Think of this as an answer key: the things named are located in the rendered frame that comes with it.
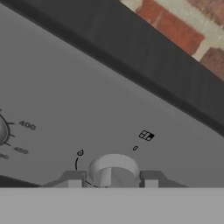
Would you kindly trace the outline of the grey stove with control panel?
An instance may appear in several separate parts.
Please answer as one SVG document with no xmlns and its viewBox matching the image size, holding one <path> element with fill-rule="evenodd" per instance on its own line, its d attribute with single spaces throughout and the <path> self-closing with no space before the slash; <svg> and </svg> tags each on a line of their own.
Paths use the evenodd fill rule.
<svg viewBox="0 0 224 224">
<path fill-rule="evenodd" d="M 224 187 L 224 81 L 118 0 L 0 0 L 0 187 L 103 155 Z"/>
</svg>

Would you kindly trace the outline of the grey round oven temperature knob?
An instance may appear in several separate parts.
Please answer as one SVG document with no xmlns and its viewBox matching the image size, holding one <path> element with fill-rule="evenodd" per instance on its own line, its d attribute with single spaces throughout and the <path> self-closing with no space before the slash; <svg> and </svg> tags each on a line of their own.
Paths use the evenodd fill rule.
<svg viewBox="0 0 224 224">
<path fill-rule="evenodd" d="M 9 127 L 4 118 L 0 115 L 0 145 L 6 143 L 8 137 L 9 137 Z"/>
</svg>

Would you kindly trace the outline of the grey round burner knob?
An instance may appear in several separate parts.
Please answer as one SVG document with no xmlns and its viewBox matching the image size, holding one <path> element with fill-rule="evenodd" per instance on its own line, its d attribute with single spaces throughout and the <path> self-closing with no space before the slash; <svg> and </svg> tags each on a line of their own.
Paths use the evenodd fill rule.
<svg viewBox="0 0 224 224">
<path fill-rule="evenodd" d="M 91 162 L 88 176 L 93 181 L 99 180 L 100 187 L 121 188 L 139 179 L 139 167 L 131 157 L 122 154 L 107 154 Z"/>
</svg>

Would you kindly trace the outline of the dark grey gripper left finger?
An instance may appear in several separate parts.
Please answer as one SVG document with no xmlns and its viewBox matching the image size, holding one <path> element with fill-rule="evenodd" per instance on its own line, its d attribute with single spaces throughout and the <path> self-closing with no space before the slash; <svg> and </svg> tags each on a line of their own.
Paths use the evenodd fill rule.
<svg viewBox="0 0 224 224">
<path fill-rule="evenodd" d="M 85 171 L 65 171 L 58 179 L 44 184 L 44 187 L 83 188 L 87 186 Z"/>
</svg>

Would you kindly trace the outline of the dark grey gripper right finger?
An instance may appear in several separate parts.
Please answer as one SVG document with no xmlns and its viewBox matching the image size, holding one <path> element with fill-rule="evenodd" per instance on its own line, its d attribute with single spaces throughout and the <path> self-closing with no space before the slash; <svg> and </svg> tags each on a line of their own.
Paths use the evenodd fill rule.
<svg viewBox="0 0 224 224">
<path fill-rule="evenodd" d="M 177 181 L 168 179 L 161 171 L 140 171 L 139 178 L 139 186 L 142 188 L 185 187 Z"/>
</svg>

